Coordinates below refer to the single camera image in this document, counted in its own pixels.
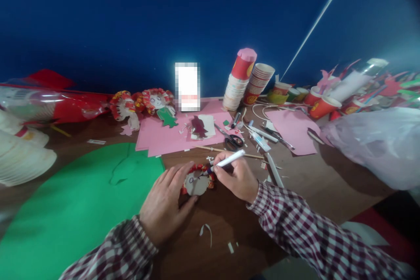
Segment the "wooden stick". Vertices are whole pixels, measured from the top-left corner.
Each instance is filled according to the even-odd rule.
[[[211,147],[202,147],[202,146],[195,146],[195,147],[200,148],[200,149],[210,150],[210,151],[217,151],[217,152],[225,152],[226,151],[226,150],[215,149],[215,148],[211,148]],[[248,158],[259,158],[259,159],[264,160],[264,157],[258,156],[258,155],[245,154],[244,156],[246,156]]]

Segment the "plaid shirt sleeve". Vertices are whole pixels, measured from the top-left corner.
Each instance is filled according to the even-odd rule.
[[[313,212],[290,190],[259,182],[247,207],[282,249],[306,260],[322,279],[405,279],[392,257]]]
[[[68,267],[60,280],[149,279],[158,252],[138,216],[114,227],[105,241]]]

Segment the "table surface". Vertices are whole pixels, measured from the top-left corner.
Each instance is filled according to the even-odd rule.
[[[250,110],[245,118],[254,119],[255,126],[262,123]],[[137,133],[132,136],[119,134],[124,124],[113,120],[110,114],[104,114],[89,122],[61,125],[71,138],[51,129],[43,130],[50,135],[46,147],[55,150],[57,161],[45,174],[28,183],[0,186],[0,239],[20,206],[45,180],[69,162],[99,148],[86,141],[104,140],[106,145],[136,142]],[[260,155],[247,132],[243,135],[248,145],[245,151]],[[313,210],[341,224],[393,193],[370,171],[351,162],[337,149],[317,143],[315,146],[318,154],[307,156],[294,156],[280,143],[271,145],[270,153],[283,168],[280,175],[287,176],[283,178],[284,186],[303,196]],[[212,147],[223,149],[221,143]],[[204,164],[208,162],[207,156],[215,157],[216,154],[196,148],[165,154],[162,159],[169,168],[188,161]],[[247,158],[247,161],[257,178],[267,178],[269,172],[261,168],[262,160]],[[207,231],[199,237],[203,224],[211,227],[212,248]],[[233,254],[229,251],[229,242],[234,248]],[[246,209],[245,202],[219,183],[216,189],[208,190],[200,197],[186,222],[155,257],[152,278],[249,279],[285,256],[286,253],[261,229],[257,216]]]

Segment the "person's right hand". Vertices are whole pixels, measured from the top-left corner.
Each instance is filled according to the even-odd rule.
[[[214,159],[214,165],[221,160],[231,156],[232,152],[221,152]],[[233,174],[228,174],[219,166],[214,167],[214,172],[219,181],[225,185],[239,199],[253,203],[258,194],[258,181],[254,177],[248,163],[243,157],[235,160],[231,164],[234,168]]]

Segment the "pink paper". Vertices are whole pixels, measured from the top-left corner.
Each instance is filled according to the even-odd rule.
[[[190,130],[184,128],[183,133],[179,133],[185,126],[185,123],[191,124],[194,115],[201,114],[213,115],[215,123],[223,128],[223,121],[231,121],[232,117],[229,113],[221,110],[221,101],[208,101],[202,103],[200,112],[188,113],[185,117],[184,113],[177,113],[178,126],[169,128],[163,127],[162,121],[157,117],[148,117],[141,121],[139,137],[137,139],[136,151],[149,150],[148,156],[156,156],[166,153],[183,151],[185,149],[193,149],[196,145],[209,146],[224,142],[224,136],[216,130],[216,136],[204,140],[192,140]],[[233,130],[225,131],[228,134],[235,134]]]
[[[308,155],[317,153],[312,138],[308,135],[308,128],[311,128],[318,135],[321,130],[301,111],[273,111],[266,112],[274,127],[288,143],[296,149],[291,150],[296,155]]]

